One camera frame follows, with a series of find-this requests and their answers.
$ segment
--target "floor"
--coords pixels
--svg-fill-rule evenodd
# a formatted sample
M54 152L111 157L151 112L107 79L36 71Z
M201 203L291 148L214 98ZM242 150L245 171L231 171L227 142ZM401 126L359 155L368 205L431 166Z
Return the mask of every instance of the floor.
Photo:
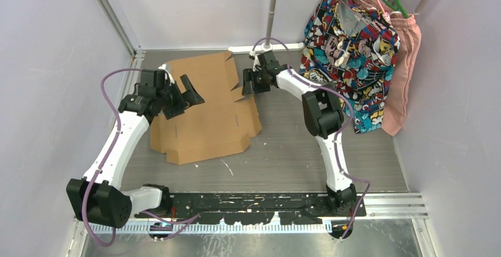
M156 69L166 61L216 52L219 51L147 51L142 68ZM295 51L289 61L287 53L276 53L280 63L294 67L299 66L300 56ZM235 62L239 75L252 65L246 54L235 55ZM175 165L149 147L147 133L132 154L122 190L153 183L175 192L325 191L326 174L320 148L304 126L300 102L273 88L257 95L256 104L262 130L244 153ZM392 137L383 130L354 134L353 128L347 128L343 131L343 147L350 174L370 180L370 192L407 191ZM356 184L358 192L365 187Z

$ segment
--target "black metal plate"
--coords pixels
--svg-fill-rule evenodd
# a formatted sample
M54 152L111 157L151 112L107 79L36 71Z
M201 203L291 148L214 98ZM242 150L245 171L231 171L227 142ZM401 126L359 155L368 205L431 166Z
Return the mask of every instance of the black metal plate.
M269 223L275 212L282 225L321 223L320 217L350 216L352 209L333 212L327 207L327 193L173 193L175 217L187 219L200 213L197 222L232 225ZM362 202L356 216L366 216Z

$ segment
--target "cardboard flap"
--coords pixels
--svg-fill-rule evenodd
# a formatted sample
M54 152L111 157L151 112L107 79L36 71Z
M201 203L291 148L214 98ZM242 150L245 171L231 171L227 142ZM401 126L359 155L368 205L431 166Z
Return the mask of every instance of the cardboard flap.
M221 53L221 56L223 57L225 62L225 72L226 76L228 77L228 87L230 88L230 90L233 90L233 88L238 84L238 74L236 72L235 59L233 59L233 56L229 51Z
M244 96L242 96L242 89L243 87L237 87L232 91L232 99L234 102L244 98Z
M262 127L254 95L249 96L246 100L236 102L235 111L239 126L242 127L250 137L256 137L260 133Z

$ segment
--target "metal floor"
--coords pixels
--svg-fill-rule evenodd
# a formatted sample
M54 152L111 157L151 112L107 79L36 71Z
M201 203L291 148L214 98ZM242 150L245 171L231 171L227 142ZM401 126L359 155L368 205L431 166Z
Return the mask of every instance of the metal floor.
M144 233L125 234L117 235L109 248L87 238L81 256L422 256L411 220L357 220L354 225L343 243L327 233L180 235L156 243Z
M142 68L156 69L178 58L220 51L147 51ZM299 66L300 52L276 53L280 63ZM239 75L252 65L247 54L235 56ZM149 133L141 138L132 154L122 190L145 183L168 186L171 191L325 191L326 174L318 143L306 130L301 102L282 90L256 95L261 133L241 154L186 165L166 162L165 155L149 147ZM392 137L383 130L354 134L343 131L343 148L350 174L371 181L370 192L405 192L404 177ZM230 173L224 162L231 168ZM358 192L365 185L356 184Z

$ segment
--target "wire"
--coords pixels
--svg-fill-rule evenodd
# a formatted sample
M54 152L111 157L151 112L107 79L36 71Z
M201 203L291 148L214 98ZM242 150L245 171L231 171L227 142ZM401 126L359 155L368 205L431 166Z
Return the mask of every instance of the wire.
M155 219L161 221L161 222L164 222L164 223L169 223L171 225L178 225L178 224L185 224L181 229L179 229L178 231L174 232L174 233L171 233L170 235L168 235L166 238L164 238L164 240L167 240L167 239L171 239L171 238L174 238L176 237L177 235L179 235L182 231L184 231L190 224L192 224L196 219L198 219L200 217L200 213L194 215L193 217L187 219L187 220L182 220L180 222L173 222L171 220L164 220L162 219L161 217L157 216L156 214L153 214L151 212L148 212L148 211L142 211L143 214L147 214L151 217L154 217Z
M264 37L264 38L261 38L260 40L258 40L256 42L256 44L254 44L254 46L252 47L252 51L256 48L256 46L261 41L266 40L266 39L274 40L274 41L278 42L279 44L281 44L285 48L285 50L287 51L288 57L289 57L289 62L291 62L291 59L292 59L291 52L290 52L289 48L287 47L287 45L285 45L282 41L280 41L280 40L278 40L278 39L276 39L274 37ZM350 119L348 121L346 121L346 123L343 124L341 126L341 128L334 134L334 142L333 143L334 143L334 153L336 155L337 167L339 168L340 172L345 177L347 177L347 178L349 178L349 179L351 179L353 181L356 181L356 182L365 183L365 184L367 184L367 187L365 188L365 191L362 193L362 196L360 197L359 201L356 204L355 209L353 210L353 214L352 214L352 216L350 218L350 222L348 224L348 227L346 228L346 230L344 230L343 235L341 235L340 240L342 241L343 238L348 234L348 231L350 230L351 226L353 225L353 222L355 221L355 216L357 215L357 211L360 208L360 204L361 204L363 198L365 197L365 195L367 195L367 193L369 192L369 188L370 188L370 181L369 180L360 179L360 178L351 176L348 173L346 173L346 171L341 166L341 161L339 159L339 151L337 149L337 144L336 144L337 137L339 136L339 134L341 134L342 130L344 130L346 127L348 127L348 125L350 125L350 122L353 120L353 107L350 104L350 102L343 95L341 95L340 93L338 93L337 91L335 91L333 89L330 89L328 87L324 87L324 86L322 86L320 84L311 84L310 81L307 81L305 78L303 78L303 77L299 76L297 73L295 73L295 71L293 71L292 67L289 64L287 64L287 70L289 71L289 73L290 73L290 75L292 77L296 78L301 83L306 84L307 86L311 85L312 87L316 87L318 89L325 90L326 92L329 92L329 93L332 93L332 94L336 95L337 97L339 97L340 99L342 99L344 101L344 104L347 105L348 109L350 110Z
M118 74L118 73L125 72L125 71L141 71L141 69L125 68L125 69L115 70L115 71L110 72L107 75L105 75L103 77L103 79L101 80L101 92L103 93L103 97L105 98L106 103L111 108L111 110L113 112L113 115L115 116L115 119L116 119L116 132L115 132L115 136L113 137L113 141L111 142L108 150L106 151L106 153L105 153L105 155L103 157L103 160L97 166L97 169L94 172L94 175L90 179L90 181L89 181L89 183L87 185L87 188L85 189L85 193L83 195L83 200L82 200L82 221L83 221L83 225L84 225L85 229L87 230L87 232L89 233L90 237L98 245L103 246L103 247L110 247L114 243L115 238L116 238L116 228L113 228L112 237L111 237L111 240L109 242L104 242L101 239L99 239L99 237L95 234L95 232L90 227L89 219L87 217L87 204L89 202L89 196L90 196L90 191L92 189L92 185L94 185L94 183L96 182L97 176L101 173L101 171L103 169L103 166L105 165L106 160L108 159L108 157L110 156L113 148L115 147L116 142L118 140L118 136L120 135L120 132L122 130L122 120L120 119L120 113L118 112L117 108L113 105L113 103L110 100L108 94L106 93L105 82L106 82L106 80L108 78L110 78L114 74ZM148 211L143 211L143 213L149 214L149 215L152 214L152 213L150 213ZM189 225L190 223L193 222L193 220L196 219L195 217L199 217L199 216L200 216L200 214L197 214L197 215L195 215L194 217L192 217L192 218L190 218L188 220L183 220L181 222L170 221L170 222L167 222L167 223L171 223L171 224L183 224L183 223L187 223ZM155 216L155 218L161 220L162 222L165 222L164 219L162 219L162 218L160 218L158 216ZM174 236L178 235L185 228L186 228L186 226L182 227L179 231L173 233L172 235L169 235L169 236L171 236L170 238L173 238Z

